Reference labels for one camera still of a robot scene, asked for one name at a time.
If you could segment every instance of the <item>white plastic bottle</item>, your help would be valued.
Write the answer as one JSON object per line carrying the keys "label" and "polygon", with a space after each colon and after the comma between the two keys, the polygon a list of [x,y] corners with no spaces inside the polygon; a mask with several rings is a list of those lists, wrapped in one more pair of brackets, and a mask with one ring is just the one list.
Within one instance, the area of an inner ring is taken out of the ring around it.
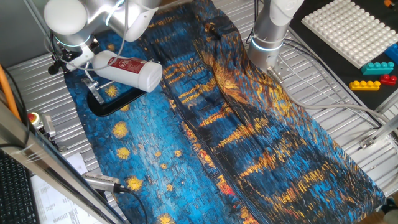
{"label": "white plastic bottle", "polygon": [[[92,59],[93,68],[102,68],[112,63],[116,54],[104,50]],[[162,66],[155,62],[147,62],[139,58],[119,57],[107,68],[95,71],[99,76],[125,85],[152,92],[162,79]]]}

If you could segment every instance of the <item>red label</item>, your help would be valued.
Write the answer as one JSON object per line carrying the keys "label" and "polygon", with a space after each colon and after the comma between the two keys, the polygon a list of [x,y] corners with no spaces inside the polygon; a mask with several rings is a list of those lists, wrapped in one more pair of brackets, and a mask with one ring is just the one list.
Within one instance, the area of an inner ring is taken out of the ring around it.
{"label": "red label", "polygon": [[[115,57],[112,57],[111,60],[109,60],[108,64],[112,63],[114,59]],[[134,57],[128,59],[118,58],[116,62],[114,62],[111,66],[129,72],[139,73],[143,68],[143,66],[145,65],[145,63],[146,61]]]}

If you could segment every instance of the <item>lego brick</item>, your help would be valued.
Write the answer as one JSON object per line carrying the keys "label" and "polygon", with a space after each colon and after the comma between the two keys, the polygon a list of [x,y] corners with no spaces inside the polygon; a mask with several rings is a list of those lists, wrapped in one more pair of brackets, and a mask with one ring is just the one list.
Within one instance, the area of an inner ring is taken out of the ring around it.
{"label": "lego brick", "polygon": [[302,23],[357,68],[398,41],[394,30],[350,0],[334,0]]}
{"label": "lego brick", "polygon": [[384,52],[388,57],[391,58],[396,64],[398,64],[398,45],[393,44],[391,47],[387,48]]}
{"label": "lego brick", "polygon": [[395,75],[391,75],[391,77],[387,74],[380,76],[380,83],[385,85],[395,85],[397,81],[397,77]]}
{"label": "lego brick", "polygon": [[351,90],[365,90],[365,91],[376,91],[380,89],[381,83],[379,81],[353,81],[349,83]]}
{"label": "lego brick", "polygon": [[383,63],[368,63],[365,65],[361,71],[362,74],[364,75],[384,75],[384,74],[390,74],[392,70],[394,69],[394,63],[389,62],[383,62]]}

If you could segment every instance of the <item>red lego brick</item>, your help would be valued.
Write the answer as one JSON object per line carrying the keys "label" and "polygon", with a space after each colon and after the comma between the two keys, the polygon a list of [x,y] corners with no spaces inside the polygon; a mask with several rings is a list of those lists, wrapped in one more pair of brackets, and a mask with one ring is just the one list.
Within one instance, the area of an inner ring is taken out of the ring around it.
{"label": "red lego brick", "polygon": [[386,85],[395,85],[397,81],[397,77],[395,75],[382,75],[380,76],[380,83],[386,84]]}

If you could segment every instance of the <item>orange tube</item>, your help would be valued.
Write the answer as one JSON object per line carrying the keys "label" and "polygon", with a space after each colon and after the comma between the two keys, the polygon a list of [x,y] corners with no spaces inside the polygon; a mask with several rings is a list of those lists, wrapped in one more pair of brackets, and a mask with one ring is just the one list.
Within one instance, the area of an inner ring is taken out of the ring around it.
{"label": "orange tube", "polygon": [[384,0],[384,5],[387,6],[387,7],[390,7],[391,0]]}
{"label": "orange tube", "polygon": [[19,113],[18,113],[17,105],[15,103],[14,95],[12,94],[10,83],[8,83],[7,76],[4,73],[2,66],[0,66],[0,84],[1,84],[4,94],[6,95],[8,108],[19,120],[21,120],[21,117],[19,116]]}

